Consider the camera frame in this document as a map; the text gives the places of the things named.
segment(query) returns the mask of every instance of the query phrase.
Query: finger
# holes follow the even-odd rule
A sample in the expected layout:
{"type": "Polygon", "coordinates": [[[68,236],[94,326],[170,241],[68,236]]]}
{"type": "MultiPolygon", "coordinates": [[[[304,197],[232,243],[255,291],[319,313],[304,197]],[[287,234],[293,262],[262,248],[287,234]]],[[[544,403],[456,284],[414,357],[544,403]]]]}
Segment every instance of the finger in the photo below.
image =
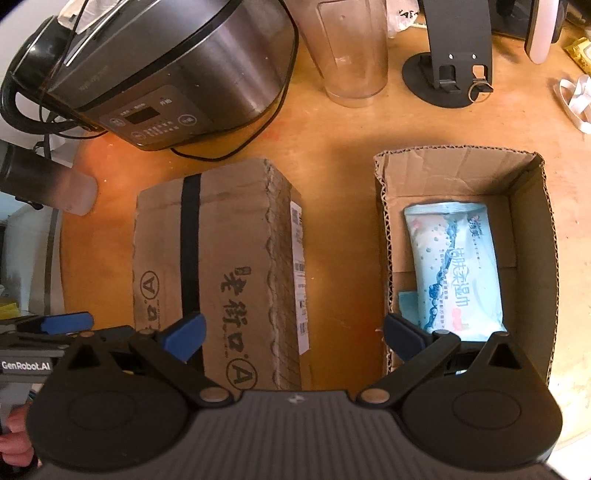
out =
{"type": "Polygon", "coordinates": [[[15,408],[6,419],[6,426],[11,432],[24,432],[25,431],[25,420],[27,419],[27,413],[29,411],[30,403],[23,405],[22,407],[15,408]]]}
{"type": "Polygon", "coordinates": [[[0,452],[19,455],[31,448],[31,442],[25,432],[7,433],[0,437],[0,452]]]}
{"type": "Polygon", "coordinates": [[[4,460],[8,465],[26,467],[31,464],[33,455],[35,455],[35,451],[30,448],[25,453],[19,453],[18,455],[3,453],[2,460],[4,460]]]}

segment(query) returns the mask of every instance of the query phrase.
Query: black phone stand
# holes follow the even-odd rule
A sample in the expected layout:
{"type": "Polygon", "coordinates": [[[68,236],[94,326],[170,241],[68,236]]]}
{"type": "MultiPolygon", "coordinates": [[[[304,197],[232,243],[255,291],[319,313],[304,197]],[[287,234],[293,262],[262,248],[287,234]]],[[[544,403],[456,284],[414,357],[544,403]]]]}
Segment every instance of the black phone stand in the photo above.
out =
{"type": "Polygon", "coordinates": [[[423,0],[431,52],[410,57],[402,78],[421,100],[462,108],[492,93],[491,18],[486,0],[423,0]],[[483,76],[475,75],[483,67],[483,76]]]}

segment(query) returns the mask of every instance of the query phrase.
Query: closed cardboard box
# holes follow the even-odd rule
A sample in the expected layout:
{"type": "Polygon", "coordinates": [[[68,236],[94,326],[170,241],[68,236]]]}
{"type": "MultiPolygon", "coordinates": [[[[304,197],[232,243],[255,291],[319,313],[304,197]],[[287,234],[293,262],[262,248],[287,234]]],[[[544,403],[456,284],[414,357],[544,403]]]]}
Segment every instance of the closed cardboard box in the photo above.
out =
{"type": "Polygon", "coordinates": [[[144,190],[134,238],[136,329],[200,311],[205,374],[234,394],[299,390],[309,348],[300,196],[268,160],[144,190]]]}
{"type": "MultiPolygon", "coordinates": [[[[422,147],[375,157],[383,222],[386,305],[416,290],[404,209],[455,200],[488,208],[501,284],[503,321],[547,382],[558,326],[558,256],[543,159],[485,147],[422,147]]],[[[399,363],[387,352],[386,371],[399,363]]]]}

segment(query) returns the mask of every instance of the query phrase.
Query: white ribbon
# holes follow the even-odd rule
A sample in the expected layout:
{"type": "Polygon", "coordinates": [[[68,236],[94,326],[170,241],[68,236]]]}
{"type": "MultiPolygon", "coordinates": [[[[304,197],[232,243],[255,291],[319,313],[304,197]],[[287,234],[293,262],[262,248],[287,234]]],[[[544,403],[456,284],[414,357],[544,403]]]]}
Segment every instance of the white ribbon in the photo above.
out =
{"type": "Polygon", "coordinates": [[[581,75],[577,85],[562,79],[556,87],[556,95],[572,123],[584,134],[591,134],[591,78],[589,75],[581,75]],[[568,102],[564,98],[565,90],[571,93],[568,102]]]}

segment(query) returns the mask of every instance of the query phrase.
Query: wooden tabletop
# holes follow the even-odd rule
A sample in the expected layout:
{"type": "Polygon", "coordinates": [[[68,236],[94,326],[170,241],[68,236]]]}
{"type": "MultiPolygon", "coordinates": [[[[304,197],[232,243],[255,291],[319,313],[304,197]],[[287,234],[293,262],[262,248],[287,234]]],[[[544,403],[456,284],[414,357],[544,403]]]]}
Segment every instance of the wooden tabletop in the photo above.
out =
{"type": "MultiPolygon", "coordinates": [[[[410,28],[389,40],[389,82],[375,102],[348,109],[328,100],[308,52],[298,55],[276,120],[230,161],[271,159],[303,197],[313,386],[353,393],[382,374],[380,281],[373,156],[419,145],[473,144],[537,151],[547,162],[560,259],[560,322],[551,389],[564,413],[563,438],[591,427],[591,140],[558,104],[554,85],[582,72],[560,45],[542,65],[523,42],[493,38],[495,93],[484,103],[440,109],[404,86],[401,68],[428,50],[410,28]]],[[[180,150],[220,154],[246,134],[180,150]]],[[[132,324],[132,239],[138,192],[215,166],[142,152],[112,134],[85,142],[76,168],[95,176],[99,197],[84,217],[65,215],[61,265],[66,310],[88,310],[96,327],[132,324]]]]}

